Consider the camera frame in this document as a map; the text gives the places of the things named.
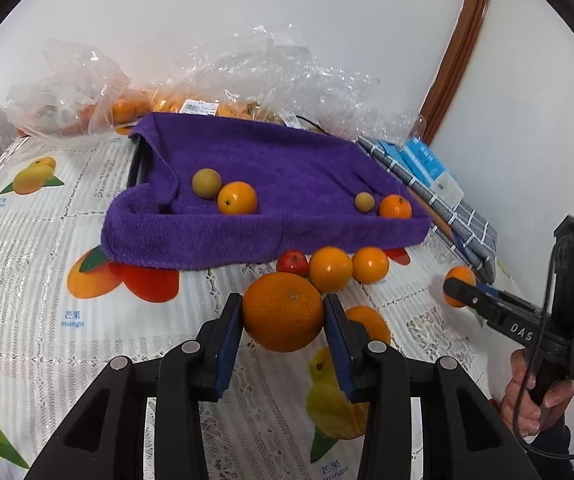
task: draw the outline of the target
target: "human hand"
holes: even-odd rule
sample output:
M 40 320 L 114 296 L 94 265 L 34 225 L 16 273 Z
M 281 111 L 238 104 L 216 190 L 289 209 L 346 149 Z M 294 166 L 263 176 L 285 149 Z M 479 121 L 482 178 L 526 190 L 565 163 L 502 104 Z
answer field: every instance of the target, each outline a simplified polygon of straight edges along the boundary
M 521 387 L 521 382 L 525 373 L 527 372 L 527 361 L 525 360 L 525 350 L 515 350 L 510 357 L 512 365 L 512 380 L 509 381 L 505 388 L 505 396 L 500 403 L 500 415 L 507 428 L 513 433 L 513 420 L 514 420 L 514 407 L 518 399 L 518 391 Z M 536 380 L 530 377 L 527 381 L 527 389 L 531 390 L 536 385 Z M 521 436 L 535 435 L 541 430 L 546 430 L 552 427 L 556 421 L 565 413 L 565 409 L 570 403 L 571 398 L 574 396 L 574 381 L 565 379 L 557 381 L 552 384 L 545 397 L 543 404 L 550 412 L 542 422 L 542 427 L 539 424 L 541 418 L 541 408 L 536 405 L 529 396 L 529 392 L 523 394 L 521 401 L 520 412 L 518 414 L 518 429 Z

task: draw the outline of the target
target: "red apple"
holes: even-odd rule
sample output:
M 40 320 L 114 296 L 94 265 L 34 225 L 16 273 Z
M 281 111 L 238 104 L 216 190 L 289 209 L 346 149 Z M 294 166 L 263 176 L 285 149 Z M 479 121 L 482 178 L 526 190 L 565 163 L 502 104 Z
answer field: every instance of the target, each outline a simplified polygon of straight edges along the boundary
M 307 278 L 309 274 L 309 264 L 307 263 L 307 256 L 296 249 L 285 251 L 278 258 L 276 263 L 276 272 L 291 272 L 303 278 Z

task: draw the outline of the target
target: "brown wooden trim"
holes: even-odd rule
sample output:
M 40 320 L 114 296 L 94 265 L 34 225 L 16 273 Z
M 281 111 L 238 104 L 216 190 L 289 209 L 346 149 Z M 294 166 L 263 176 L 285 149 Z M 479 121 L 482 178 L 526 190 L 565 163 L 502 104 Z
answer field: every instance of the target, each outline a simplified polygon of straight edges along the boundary
M 425 118 L 423 141 L 430 144 L 456 95 L 470 62 L 489 0 L 464 0 L 456 28 L 420 110 Z

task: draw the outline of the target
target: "fingernail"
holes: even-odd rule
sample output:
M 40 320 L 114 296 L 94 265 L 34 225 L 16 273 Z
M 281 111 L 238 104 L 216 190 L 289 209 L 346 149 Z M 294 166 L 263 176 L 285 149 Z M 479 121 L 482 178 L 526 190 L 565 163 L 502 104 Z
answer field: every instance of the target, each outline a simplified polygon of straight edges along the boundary
M 552 406 L 556 406 L 558 404 L 558 396 L 557 395 L 548 395 L 545 396 L 545 407 L 551 408 Z

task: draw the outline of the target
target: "white sticker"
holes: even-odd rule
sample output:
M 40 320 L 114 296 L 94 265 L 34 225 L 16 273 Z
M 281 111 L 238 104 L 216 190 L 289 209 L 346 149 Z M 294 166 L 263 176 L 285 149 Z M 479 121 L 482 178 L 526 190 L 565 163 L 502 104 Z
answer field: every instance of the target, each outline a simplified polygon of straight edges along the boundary
M 465 196 L 465 193 L 458 183 L 446 171 L 443 171 L 443 173 L 432 182 L 429 189 L 436 193 L 440 199 L 452 209 L 456 209 L 456 206 L 461 203 L 462 198 Z
M 278 116 L 283 120 L 283 123 L 285 123 L 286 126 L 296 128 L 297 130 L 304 130 L 298 117 L 296 117 L 296 114 L 292 114 L 291 112 L 280 112 Z
M 193 115 L 216 115 L 216 110 L 218 110 L 218 103 L 185 99 L 183 107 L 180 108 L 180 113 Z

